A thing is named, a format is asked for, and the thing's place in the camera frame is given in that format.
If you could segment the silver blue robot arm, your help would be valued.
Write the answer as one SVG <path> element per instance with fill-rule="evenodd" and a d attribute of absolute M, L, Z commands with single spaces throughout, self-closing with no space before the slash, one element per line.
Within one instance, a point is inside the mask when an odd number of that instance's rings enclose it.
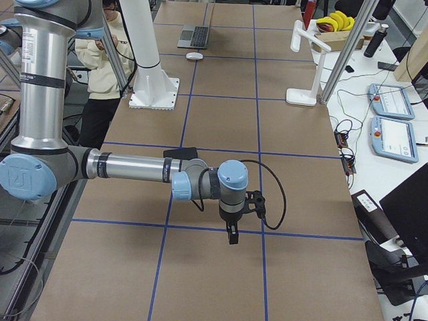
<path fill-rule="evenodd" d="M 9 56 L 22 46 L 22 24 L 16 18 L 1 21 L 1 51 Z"/>
<path fill-rule="evenodd" d="M 1 186 L 14 197 L 36 200 L 80 179 L 159 181 L 178 200 L 216 199 L 228 239 L 249 211 L 248 171 L 238 160 L 217 168 L 200 159 L 118 155 L 70 146 L 62 138 L 68 40 L 104 32 L 100 1 L 16 1 L 23 28 L 19 134 L 1 162 Z"/>

